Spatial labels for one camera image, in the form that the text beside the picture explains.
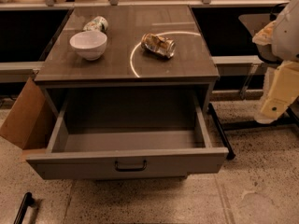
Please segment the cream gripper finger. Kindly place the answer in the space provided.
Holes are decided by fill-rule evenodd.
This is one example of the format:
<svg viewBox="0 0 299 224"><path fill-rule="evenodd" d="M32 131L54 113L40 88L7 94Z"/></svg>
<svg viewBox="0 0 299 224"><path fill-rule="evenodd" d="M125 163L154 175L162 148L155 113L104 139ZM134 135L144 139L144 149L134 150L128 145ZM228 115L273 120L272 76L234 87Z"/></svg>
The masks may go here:
<svg viewBox="0 0 299 224"><path fill-rule="evenodd" d="M283 61L277 68L268 67L254 119L261 124L277 120L299 97L299 63Z"/></svg>

